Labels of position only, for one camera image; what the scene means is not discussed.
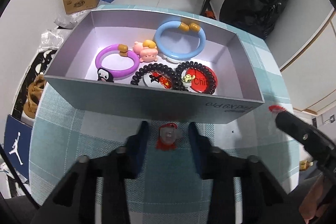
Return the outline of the person's right hand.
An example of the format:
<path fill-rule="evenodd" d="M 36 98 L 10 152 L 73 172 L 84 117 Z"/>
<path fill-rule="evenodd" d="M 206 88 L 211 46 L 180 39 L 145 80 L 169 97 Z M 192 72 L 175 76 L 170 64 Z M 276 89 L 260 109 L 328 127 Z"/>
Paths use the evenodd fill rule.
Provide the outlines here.
<path fill-rule="evenodd" d="M 299 212 L 305 223 L 309 223 L 314 217 L 320 218 L 326 211 L 328 205 L 318 207 L 323 194 L 324 175 L 319 176 L 314 185 L 310 188 L 308 194 L 299 206 Z"/>

